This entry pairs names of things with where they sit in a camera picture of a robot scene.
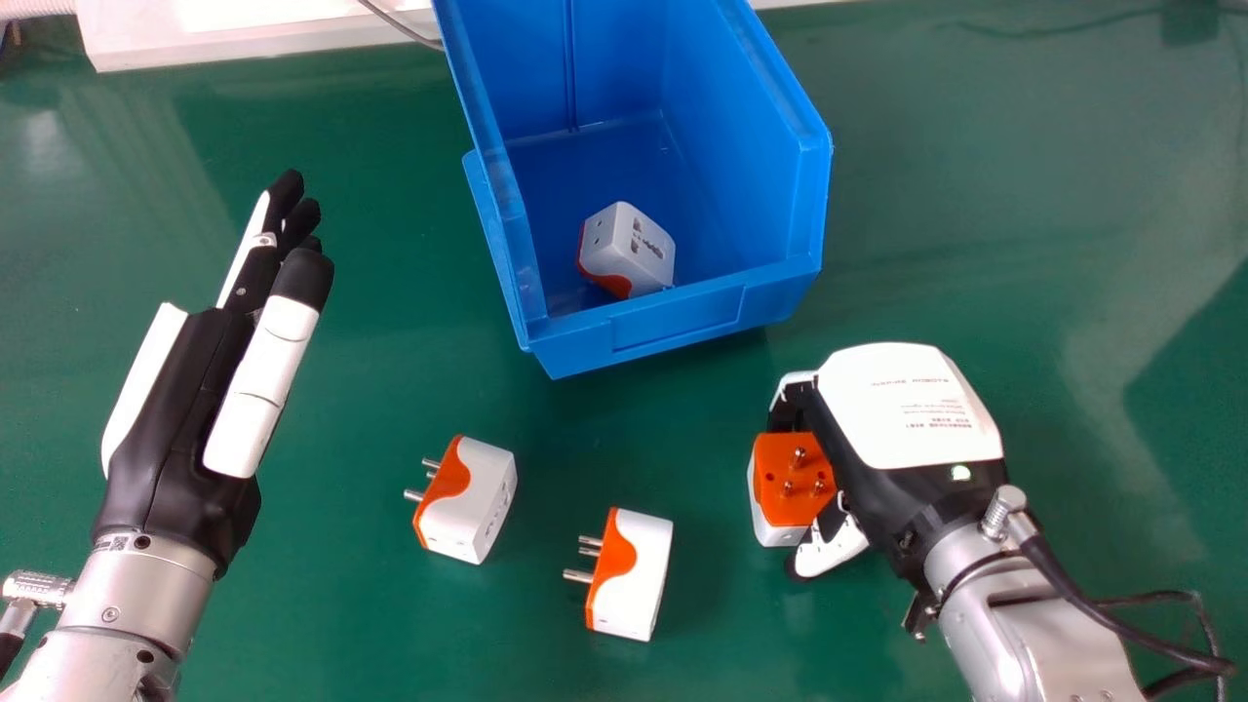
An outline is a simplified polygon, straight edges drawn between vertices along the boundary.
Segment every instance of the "green table surface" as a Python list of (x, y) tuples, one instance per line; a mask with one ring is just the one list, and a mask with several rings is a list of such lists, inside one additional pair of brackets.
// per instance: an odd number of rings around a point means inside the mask
[[(899, 627), (910, 591), (881, 557), (799, 586), (750, 530), (780, 375), (880, 340), (960, 363), (1087, 591), (1201, 588), (1248, 656), (1248, 19), (932, 0), (764, 20), (836, 142), (824, 274), (786, 324), (559, 382), (515, 346), (441, 55), (97, 75), (71, 21), (25, 25), (0, 59), (0, 570), (77, 573), (156, 306), (210, 305), (296, 166), (337, 281), (183, 700), (966, 698), (943, 646)], [(399, 496), (458, 432), (520, 470), (482, 567), (421, 551)], [(613, 505), (676, 525), (649, 645), (587, 632), (559, 576)]]

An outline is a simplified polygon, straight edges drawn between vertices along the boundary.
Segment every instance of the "robotic hand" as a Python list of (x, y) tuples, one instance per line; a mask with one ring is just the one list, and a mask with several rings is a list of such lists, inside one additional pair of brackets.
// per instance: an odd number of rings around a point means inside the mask
[(61, 612), (0, 702), (170, 702), (215, 581), (260, 512), (256, 468), (333, 282), (291, 170), (256, 204), (216, 307), (161, 305), (104, 431), (107, 480), (76, 581), (16, 571), (0, 677), (35, 615)]
[[(832, 353), (819, 371), (786, 375), (769, 432), (810, 431), (840, 492), (787, 561), (809, 580), (869, 547), (916, 591), (902, 622), (919, 641), (935, 621), (980, 702), (1156, 700), (1234, 665), (1189, 592), (1093, 602), (1062, 570), (1008, 483), (1001, 435), (940, 350), (871, 344)], [(1197, 607), (1211, 653), (1142, 632), (1112, 607), (1157, 601)], [(1186, 667), (1141, 690), (1123, 641)]]

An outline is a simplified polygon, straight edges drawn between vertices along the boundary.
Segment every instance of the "blue storage box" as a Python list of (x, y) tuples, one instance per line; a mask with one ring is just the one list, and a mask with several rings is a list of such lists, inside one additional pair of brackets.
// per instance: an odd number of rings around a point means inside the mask
[[(745, 0), (433, 5), (515, 339), (550, 377), (792, 314), (831, 137)], [(580, 225), (618, 200), (675, 240), (674, 287), (618, 301), (580, 276)]]

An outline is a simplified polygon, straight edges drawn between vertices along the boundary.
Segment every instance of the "plug pin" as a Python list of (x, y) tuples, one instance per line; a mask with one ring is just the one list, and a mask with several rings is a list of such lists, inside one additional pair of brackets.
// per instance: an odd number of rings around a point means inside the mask
[(573, 582), (583, 582), (585, 585), (592, 585), (594, 582), (594, 576), (587, 573), (585, 571), (574, 571), (572, 568), (564, 568), (563, 580), (570, 580)]

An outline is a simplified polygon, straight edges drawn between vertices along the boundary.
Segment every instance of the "white and orange plug adapter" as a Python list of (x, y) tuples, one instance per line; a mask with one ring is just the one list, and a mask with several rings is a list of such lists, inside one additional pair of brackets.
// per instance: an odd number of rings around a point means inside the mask
[(418, 502), (416, 538), (427, 551), (479, 566), (503, 528), (515, 495), (515, 456), (475, 438), (451, 440), (442, 461), (422, 460), (429, 485), (404, 490)]
[(580, 555), (598, 560), (594, 572), (565, 570), (563, 577), (589, 586), (585, 628), (650, 641), (668, 578), (671, 527), (670, 520), (612, 507), (602, 538), (579, 537)]
[(810, 432), (760, 433), (745, 482), (754, 536), (766, 547), (796, 546), (836, 495), (832, 467)]
[(628, 202), (617, 202), (580, 226), (577, 269), (620, 300), (671, 287), (675, 264), (676, 242)]

